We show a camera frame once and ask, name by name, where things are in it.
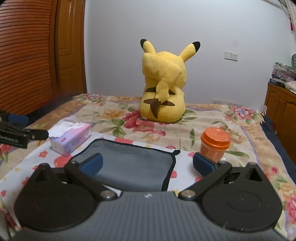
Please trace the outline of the wooden side cabinet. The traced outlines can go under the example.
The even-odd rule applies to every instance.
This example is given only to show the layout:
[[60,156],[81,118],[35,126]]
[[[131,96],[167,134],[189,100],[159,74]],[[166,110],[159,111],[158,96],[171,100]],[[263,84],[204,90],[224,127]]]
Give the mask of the wooden side cabinet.
[[295,162],[295,94],[269,83],[264,104],[267,107],[266,115],[273,122],[273,129],[278,139]]

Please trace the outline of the patterned curtain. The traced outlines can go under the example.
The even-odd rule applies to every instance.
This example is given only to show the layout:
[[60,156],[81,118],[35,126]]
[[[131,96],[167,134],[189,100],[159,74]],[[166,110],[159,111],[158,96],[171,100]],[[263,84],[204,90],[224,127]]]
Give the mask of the patterned curtain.
[[283,11],[290,20],[290,28],[292,32],[296,29],[296,0],[278,0]]

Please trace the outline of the floral bed blanket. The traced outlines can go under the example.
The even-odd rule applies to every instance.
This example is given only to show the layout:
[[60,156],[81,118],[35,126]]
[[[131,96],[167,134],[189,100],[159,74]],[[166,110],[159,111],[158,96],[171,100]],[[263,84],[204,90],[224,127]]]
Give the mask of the floral bed blanket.
[[41,119],[33,116],[32,127],[49,129],[58,121],[89,122],[92,131],[105,137],[140,142],[148,148],[179,149],[186,156],[177,161],[171,179],[181,183],[184,180],[199,180],[197,172],[182,176],[181,168],[200,149],[203,130],[215,126],[225,130],[231,138],[224,160],[240,167],[250,161],[257,162],[280,195],[282,203],[294,201],[294,164],[281,150],[279,140],[271,137],[271,124],[259,111],[251,109],[247,110],[250,119],[230,118],[231,114],[239,111],[239,107],[230,105],[189,104],[177,123],[151,123],[140,118],[138,97],[80,94]]

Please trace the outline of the orange lidded drink cup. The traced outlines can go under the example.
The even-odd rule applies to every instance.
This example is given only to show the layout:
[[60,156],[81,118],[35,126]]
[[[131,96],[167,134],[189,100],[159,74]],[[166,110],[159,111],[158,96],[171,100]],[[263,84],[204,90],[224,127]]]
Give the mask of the orange lidded drink cup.
[[208,127],[201,134],[200,153],[218,162],[230,147],[230,135],[221,128]]

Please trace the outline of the wooden slatted headboard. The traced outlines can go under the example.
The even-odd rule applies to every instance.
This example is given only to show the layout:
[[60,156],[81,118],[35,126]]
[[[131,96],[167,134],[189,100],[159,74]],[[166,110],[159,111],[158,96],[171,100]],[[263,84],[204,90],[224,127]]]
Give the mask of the wooden slatted headboard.
[[1,1],[1,109],[29,114],[58,96],[57,1]]

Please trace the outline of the white wall switch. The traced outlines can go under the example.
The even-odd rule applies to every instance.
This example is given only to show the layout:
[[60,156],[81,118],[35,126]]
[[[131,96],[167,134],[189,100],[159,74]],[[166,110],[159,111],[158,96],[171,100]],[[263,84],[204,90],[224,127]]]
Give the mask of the white wall switch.
[[225,51],[224,59],[237,62],[238,61],[238,54]]

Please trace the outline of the pink tissue box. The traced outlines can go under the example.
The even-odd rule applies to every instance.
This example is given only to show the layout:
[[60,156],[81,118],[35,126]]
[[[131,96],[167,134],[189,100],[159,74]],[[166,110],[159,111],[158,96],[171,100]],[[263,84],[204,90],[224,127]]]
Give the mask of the pink tissue box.
[[49,130],[52,149],[63,156],[69,156],[91,136],[90,128],[88,123],[62,121]]

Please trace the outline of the wooden door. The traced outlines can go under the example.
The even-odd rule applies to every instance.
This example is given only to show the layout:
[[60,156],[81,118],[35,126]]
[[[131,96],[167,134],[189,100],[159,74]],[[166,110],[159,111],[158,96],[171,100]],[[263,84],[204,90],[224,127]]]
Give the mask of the wooden door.
[[85,1],[57,1],[55,61],[59,93],[87,92],[84,61]]

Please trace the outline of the purple and grey towel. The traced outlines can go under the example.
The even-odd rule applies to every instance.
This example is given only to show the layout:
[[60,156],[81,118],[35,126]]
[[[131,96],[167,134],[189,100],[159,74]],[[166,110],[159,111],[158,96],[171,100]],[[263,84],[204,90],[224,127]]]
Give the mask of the purple and grey towel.
[[166,191],[179,150],[173,152],[96,139],[71,160],[81,163],[95,153],[103,167],[94,176],[102,184],[123,191]]

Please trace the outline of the yellow Pikachu plush toy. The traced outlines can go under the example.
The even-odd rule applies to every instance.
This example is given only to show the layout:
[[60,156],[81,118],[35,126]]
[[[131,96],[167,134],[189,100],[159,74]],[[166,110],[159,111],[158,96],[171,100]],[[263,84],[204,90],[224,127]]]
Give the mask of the yellow Pikachu plush toy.
[[156,52],[152,43],[140,41],[144,51],[142,73],[145,88],[140,102],[140,116],[144,120],[175,123],[185,113],[183,88],[187,81],[185,62],[200,49],[200,42],[189,44],[179,55]]

